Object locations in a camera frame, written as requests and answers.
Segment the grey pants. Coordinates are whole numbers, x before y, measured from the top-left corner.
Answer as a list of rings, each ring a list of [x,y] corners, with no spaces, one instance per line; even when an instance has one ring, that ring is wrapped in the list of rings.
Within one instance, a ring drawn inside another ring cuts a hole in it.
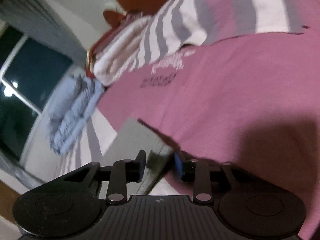
[[[152,196],[178,195],[164,179],[163,169],[174,150],[155,132],[134,119],[127,119],[106,154],[102,166],[111,166],[124,159],[135,159],[140,150],[146,152],[146,167],[140,183],[127,184],[127,194]]]

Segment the striped pink bed sheet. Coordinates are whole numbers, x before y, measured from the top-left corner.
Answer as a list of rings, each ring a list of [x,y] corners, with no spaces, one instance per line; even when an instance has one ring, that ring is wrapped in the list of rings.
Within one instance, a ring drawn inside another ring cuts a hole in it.
[[[94,150],[79,141],[59,174],[96,161],[133,118],[194,158],[238,164],[298,194],[307,208],[300,237],[318,228],[319,27],[189,47],[125,73],[98,109]]]

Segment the folded light blue duvet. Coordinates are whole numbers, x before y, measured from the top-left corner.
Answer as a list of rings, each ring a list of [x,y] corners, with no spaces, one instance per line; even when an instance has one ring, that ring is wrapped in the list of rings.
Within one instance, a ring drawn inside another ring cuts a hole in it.
[[[105,92],[103,84],[86,76],[67,76],[55,93],[49,112],[49,146],[57,155],[73,147]]]

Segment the grey left curtain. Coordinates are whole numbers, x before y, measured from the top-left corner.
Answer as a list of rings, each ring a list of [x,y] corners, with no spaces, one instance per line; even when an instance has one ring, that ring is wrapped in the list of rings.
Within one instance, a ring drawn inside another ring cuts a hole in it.
[[[45,182],[27,172],[13,157],[1,152],[1,170],[17,179],[29,190],[43,185]]]

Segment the grey curtain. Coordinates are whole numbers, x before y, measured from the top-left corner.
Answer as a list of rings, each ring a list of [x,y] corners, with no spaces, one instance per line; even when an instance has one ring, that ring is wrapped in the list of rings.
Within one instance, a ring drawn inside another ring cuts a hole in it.
[[[27,172],[13,157],[1,152],[1,170],[17,179],[29,190],[43,185],[45,182]]]
[[[86,50],[45,0],[1,0],[1,20],[84,66]]]

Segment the folded pink white blanket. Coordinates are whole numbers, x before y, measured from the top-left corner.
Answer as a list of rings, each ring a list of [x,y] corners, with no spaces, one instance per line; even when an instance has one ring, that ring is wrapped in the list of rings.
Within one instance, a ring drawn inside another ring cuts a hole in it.
[[[151,16],[128,17],[89,51],[89,69],[105,87],[120,78],[135,58]]]

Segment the dark glass window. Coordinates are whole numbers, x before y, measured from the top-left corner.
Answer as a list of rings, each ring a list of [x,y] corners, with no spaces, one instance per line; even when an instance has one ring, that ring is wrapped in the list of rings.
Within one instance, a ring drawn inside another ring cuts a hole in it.
[[[1,151],[20,160],[31,129],[71,66],[12,26],[1,33]]]

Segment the striped pillow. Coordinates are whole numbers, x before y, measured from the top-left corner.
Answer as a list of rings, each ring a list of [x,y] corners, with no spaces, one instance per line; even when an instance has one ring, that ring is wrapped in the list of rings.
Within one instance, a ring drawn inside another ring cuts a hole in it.
[[[301,34],[293,0],[168,0],[148,23],[131,70],[176,53],[259,33]]]

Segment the grey right curtain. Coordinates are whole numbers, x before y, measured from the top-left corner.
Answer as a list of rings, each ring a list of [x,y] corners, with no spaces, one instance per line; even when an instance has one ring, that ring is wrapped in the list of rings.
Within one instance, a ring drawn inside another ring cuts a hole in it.
[[[1,0],[1,20],[84,66],[86,50],[45,0]]]

